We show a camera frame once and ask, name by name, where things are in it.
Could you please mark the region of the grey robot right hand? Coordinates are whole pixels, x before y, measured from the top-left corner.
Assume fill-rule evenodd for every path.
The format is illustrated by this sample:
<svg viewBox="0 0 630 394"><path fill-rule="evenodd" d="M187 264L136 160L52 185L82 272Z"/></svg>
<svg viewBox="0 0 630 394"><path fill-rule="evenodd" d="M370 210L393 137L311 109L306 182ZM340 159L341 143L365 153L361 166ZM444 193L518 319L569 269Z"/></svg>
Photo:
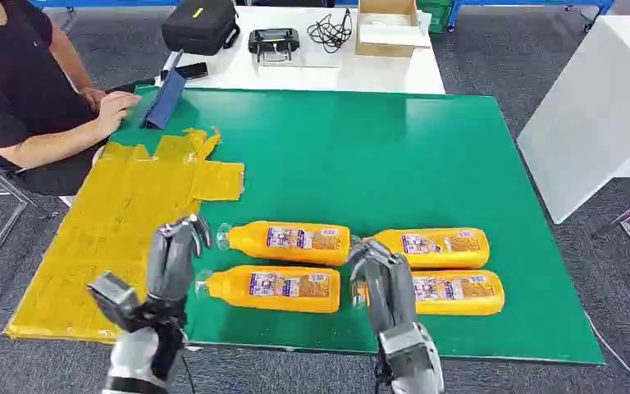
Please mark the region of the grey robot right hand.
<svg viewBox="0 0 630 394"><path fill-rule="evenodd" d="M408 260L373 238L352 242L345 264L351 268L352 305L365 308L374 334L418 321Z"/></svg>

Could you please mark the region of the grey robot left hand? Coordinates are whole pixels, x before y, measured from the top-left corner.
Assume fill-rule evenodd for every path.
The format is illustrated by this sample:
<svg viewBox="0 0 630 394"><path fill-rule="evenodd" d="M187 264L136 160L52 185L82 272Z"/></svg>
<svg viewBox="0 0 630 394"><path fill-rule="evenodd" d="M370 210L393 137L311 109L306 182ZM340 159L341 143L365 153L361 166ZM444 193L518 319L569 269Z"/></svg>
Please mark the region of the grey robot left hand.
<svg viewBox="0 0 630 394"><path fill-rule="evenodd" d="M208 224L196 213L159 226L148 249L148 300L159 309L180 309L194 278L192 258L211 244Z"/></svg>

